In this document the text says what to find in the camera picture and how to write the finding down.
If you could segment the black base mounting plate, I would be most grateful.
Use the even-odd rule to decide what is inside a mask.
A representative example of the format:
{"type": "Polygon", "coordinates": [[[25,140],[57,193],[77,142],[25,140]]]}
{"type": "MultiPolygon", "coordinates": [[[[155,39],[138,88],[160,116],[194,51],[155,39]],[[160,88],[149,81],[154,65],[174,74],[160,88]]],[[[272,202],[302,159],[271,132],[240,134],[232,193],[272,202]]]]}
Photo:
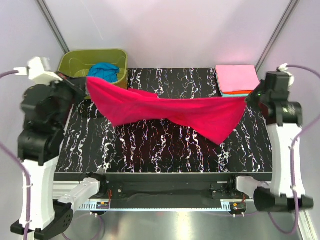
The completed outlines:
{"type": "Polygon", "coordinates": [[[53,195],[74,211],[86,201],[109,200],[110,211],[228,212],[241,201],[236,177],[271,181],[267,173],[56,173],[53,195]]]}

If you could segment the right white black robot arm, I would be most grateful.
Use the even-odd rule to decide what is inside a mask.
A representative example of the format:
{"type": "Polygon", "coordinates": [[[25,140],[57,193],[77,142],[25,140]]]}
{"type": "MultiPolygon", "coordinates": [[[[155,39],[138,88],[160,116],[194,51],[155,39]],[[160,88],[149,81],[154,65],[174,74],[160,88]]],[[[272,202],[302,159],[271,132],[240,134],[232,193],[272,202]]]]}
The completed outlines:
{"type": "Polygon", "coordinates": [[[314,207],[306,195],[300,169],[300,138],[303,111],[298,102],[289,101],[293,76],[269,71],[245,101],[257,107],[265,119],[272,147],[272,178],[269,186],[249,176],[238,176],[227,185],[228,195],[246,194],[259,212],[293,212],[314,207]]]}

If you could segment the folded orange t shirt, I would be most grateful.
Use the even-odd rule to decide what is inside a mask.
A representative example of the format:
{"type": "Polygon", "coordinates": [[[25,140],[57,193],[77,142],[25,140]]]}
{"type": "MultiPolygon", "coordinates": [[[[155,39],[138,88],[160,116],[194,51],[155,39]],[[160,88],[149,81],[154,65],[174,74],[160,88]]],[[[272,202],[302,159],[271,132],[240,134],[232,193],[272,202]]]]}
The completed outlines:
{"type": "Polygon", "coordinates": [[[226,95],[248,95],[252,92],[253,90],[238,90],[238,91],[227,91],[224,92],[226,95]]]}

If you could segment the magenta t shirt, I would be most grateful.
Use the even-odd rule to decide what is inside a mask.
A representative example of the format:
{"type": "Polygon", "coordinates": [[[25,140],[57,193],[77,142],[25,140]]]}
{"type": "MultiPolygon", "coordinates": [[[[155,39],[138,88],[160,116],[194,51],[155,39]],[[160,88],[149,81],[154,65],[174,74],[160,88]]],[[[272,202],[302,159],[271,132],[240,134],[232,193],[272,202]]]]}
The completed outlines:
{"type": "Polygon", "coordinates": [[[142,120],[168,119],[191,127],[217,145],[236,128],[247,106],[242,97],[159,98],[155,93],[123,89],[98,77],[87,77],[86,86],[99,112],[114,127],[142,120]]]}

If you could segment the folded light teal t shirt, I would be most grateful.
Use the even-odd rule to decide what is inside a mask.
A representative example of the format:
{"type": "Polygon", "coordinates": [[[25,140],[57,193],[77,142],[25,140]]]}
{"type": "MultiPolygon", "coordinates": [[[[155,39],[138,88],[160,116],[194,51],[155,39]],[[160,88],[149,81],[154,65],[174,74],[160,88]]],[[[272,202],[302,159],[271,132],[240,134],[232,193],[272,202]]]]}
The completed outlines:
{"type": "Polygon", "coordinates": [[[221,90],[221,87],[220,87],[218,74],[216,73],[215,76],[216,76],[218,90],[219,90],[222,97],[224,97],[224,98],[237,98],[237,97],[247,97],[249,95],[249,93],[223,93],[221,90]]]}

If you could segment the teal blue t shirt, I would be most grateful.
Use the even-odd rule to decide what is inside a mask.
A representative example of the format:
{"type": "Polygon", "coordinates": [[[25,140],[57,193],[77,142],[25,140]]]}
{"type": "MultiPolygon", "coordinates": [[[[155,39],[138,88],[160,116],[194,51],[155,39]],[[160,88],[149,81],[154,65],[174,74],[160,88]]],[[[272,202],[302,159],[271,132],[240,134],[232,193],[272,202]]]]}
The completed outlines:
{"type": "Polygon", "coordinates": [[[109,83],[115,83],[118,81],[118,73],[120,72],[120,68],[106,62],[100,62],[93,65],[87,74],[88,77],[97,77],[105,80],[109,83]]]}

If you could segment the folded pink t shirt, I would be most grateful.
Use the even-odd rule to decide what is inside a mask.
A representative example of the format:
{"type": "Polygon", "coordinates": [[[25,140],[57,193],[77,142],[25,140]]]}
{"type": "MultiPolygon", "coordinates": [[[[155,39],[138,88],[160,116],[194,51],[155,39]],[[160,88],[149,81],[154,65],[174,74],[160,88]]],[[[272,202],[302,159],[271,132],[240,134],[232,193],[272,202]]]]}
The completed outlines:
{"type": "Polygon", "coordinates": [[[215,71],[224,94],[251,92],[260,83],[254,65],[217,65],[215,71]]]}

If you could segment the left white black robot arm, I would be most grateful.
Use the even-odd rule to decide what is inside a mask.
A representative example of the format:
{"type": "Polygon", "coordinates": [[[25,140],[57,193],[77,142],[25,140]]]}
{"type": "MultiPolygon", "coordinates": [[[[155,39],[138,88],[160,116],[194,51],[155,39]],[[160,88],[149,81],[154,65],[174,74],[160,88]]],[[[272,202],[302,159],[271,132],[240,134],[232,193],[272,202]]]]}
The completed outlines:
{"type": "Polygon", "coordinates": [[[24,238],[33,233],[37,240],[49,240],[64,233],[74,213],[89,198],[108,193],[107,179],[88,173],[69,193],[54,199],[54,176],[65,137],[69,113],[87,96],[85,77],[52,73],[42,83],[28,88],[20,105],[23,130],[17,140],[17,162],[22,168],[23,208],[11,232],[24,238]]]}

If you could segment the olive green plastic bin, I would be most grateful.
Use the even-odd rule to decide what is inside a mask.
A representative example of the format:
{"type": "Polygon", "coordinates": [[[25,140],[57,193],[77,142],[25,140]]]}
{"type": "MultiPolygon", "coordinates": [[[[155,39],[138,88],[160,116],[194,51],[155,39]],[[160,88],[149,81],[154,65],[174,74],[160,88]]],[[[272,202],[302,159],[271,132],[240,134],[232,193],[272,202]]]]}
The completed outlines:
{"type": "Polygon", "coordinates": [[[98,63],[109,63],[119,67],[117,81],[110,84],[125,90],[128,89],[127,53],[122,49],[70,51],[61,59],[58,72],[74,78],[87,77],[90,68],[98,63]]]}

